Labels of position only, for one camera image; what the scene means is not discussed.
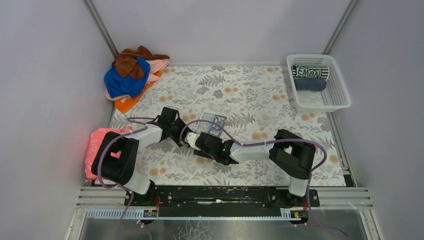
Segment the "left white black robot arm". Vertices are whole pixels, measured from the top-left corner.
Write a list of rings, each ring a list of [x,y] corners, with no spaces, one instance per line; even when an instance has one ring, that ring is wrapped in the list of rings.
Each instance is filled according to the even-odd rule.
[[[180,118],[179,111],[169,107],[164,107],[155,118],[129,117],[127,120],[142,127],[125,133],[108,131],[90,170],[100,182],[109,180],[126,190],[145,195],[154,183],[135,170],[139,149],[167,139],[181,147],[187,134],[193,131]]]

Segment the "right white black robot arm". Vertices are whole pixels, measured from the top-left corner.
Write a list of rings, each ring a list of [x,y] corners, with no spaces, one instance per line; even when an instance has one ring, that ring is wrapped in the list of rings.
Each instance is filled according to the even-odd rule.
[[[195,154],[228,166],[246,161],[270,160],[289,175],[288,191],[303,197],[312,172],[317,146],[288,130],[280,129],[272,139],[263,142],[237,143],[208,133],[188,133],[185,142]]]

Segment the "brown towel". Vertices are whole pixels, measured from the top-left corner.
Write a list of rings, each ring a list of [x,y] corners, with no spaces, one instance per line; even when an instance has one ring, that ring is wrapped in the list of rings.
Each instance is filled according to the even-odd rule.
[[[122,78],[132,77],[140,80],[150,73],[150,70],[143,68],[137,58],[145,61],[168,60],[170,57],[165,54],[152,54],[146,47],[139,46],[136,50],[126,48],[121,51],[112,62],[111,66],[116,68],[118,75]]]

